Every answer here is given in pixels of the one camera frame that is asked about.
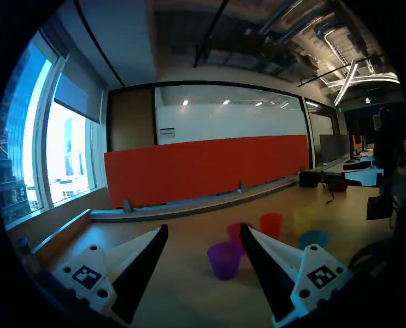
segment plastic cup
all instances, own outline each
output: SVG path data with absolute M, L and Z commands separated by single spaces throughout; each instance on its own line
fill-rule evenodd
M 302 233 L 298 239 L 298 248 L 304 250 L 312 244 L 324 247 L 327 244 L 327 234 L 322 230 L 310 230 Z
M 238 274 L 240 263 L 240 246 L 236 243 L 223 242 L 213 245 L 207 251 L 213 273 L 219 280 L 230 280 Z
M 265 235 L 279 239 L 283 216 L 279 213 L 268 213 L 260 218 L 261 232 Z
M 238 244 L 240 246 L 240 249 L 241 249 L 241 254 L 244 255 L 246 253 L 245 248 L 242 245 L 242 241 L 240 240 L 240 237 L 239 237 L 240 225 L 242 223 L 245 223 L 249 227 L 253 228 L 253 225 L 251 223 L 248 223 L 248 222 L 236 222 L 234 224 L 230 224 L 230 226 L 227 227 L 227 234 L 228 234 L 228 240 L 230 242 L 232 242 L 232 243 Z
M 315 211 L 309 207 L 296 208 L 294 210 L 294 234 L 300 236 L 303 232 L 310 230 Z

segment orange partition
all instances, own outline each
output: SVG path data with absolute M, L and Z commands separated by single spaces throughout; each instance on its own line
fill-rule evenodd
M 304 135 L 205 140 L 104 154 L 113 207 L 186 200 L 276 180 L 309 168 Z
M 362 141 L 360 143 L 356 143 L 355 136 L 353 136 L 353 149 L 362 148 Z

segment wooden table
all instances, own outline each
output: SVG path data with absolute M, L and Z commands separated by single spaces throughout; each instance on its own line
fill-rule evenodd
M 105 250 L 167 224 L 169 239 L 134 316 L 134 327 L 272 327 L 269 305 L 247 256 L 238 276 L 217 280 L 207 258 L 208 248 L 228 239 L 226 228 L 237 221 L 259 227 L 259 217 L 269 212 L 284 216 L 280 240 L 297 247 L 291 234 L 297 207 L 316 210 L 313 229 L 328 234 L 325 249 L 348 263 L 361 247 L 391 235 L 387 220 L 366 221 L 368 197 L 377 188 L 350 186 L 346 193 L 331 194 L 294 186 L 281 192 L 225 208 L 183 218 L 152 222 L 92 224 L 56 257 L 53 268 L 91 244 Z

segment orange cup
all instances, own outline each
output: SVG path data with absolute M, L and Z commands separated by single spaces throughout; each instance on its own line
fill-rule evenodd
M 268 213 L 260 218 L 261 232 L 265 235 L 279 239 L 283 216 L 279 213 Z

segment ceiling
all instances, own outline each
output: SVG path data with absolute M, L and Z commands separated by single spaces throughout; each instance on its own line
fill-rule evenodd
M 145 0 L 80 0 L 92 33 L 124 85 L 156 80 L 154 18 Z M 57 16 L 74 43 L 111 89 L 123 87 L 99 53 L 73 1 L 65 1 Z
M 192 62 L 219 5 L 214 0 L 155 1 L 157 44 L 162 53 Z M 394 73 L 374 36 L 337 1 L 230 0 L 203 53 L 199 65 L 249 69 L 295 84 L 369 57 L 358 63 L 355 77 Z M 348 69 L 322 77 L 322 93 L 335 99 L 341 86 L 328 87 L 327 83 L 344 80 Z M 365 99 L 370 89 L 377 98 L 399 89 L 397 83 L 388 81 L 353 86 L 344 98 L 352 98 L 353 92 Z
M 202 48 L 220 4 L 220 0 L 80 0 L 87 23 L 122 84 L 98 52 L 73 1 L 66 1 L 57 14 L 94 69 L 115 89 L 155 82 L 159 66 L 173 65 L 172 61 L 192 67 L 196 47 Z M 352 60 L 363 60 L 355 77 L 395 73 L 364 24 L 334 0 L 230 0 L 202 54 L 198 65 L 247 69 L 295 85 Z M 328 83 L 342 84 L 347 72 L 345 67 L 319 79 L 322 94 L 335 99 L 341 85 Z M 397 83 L 362 82 L 351 84 L 344 99 L 365 99 L 371 90 L 377 101 L 382 94 L 401 92 Z

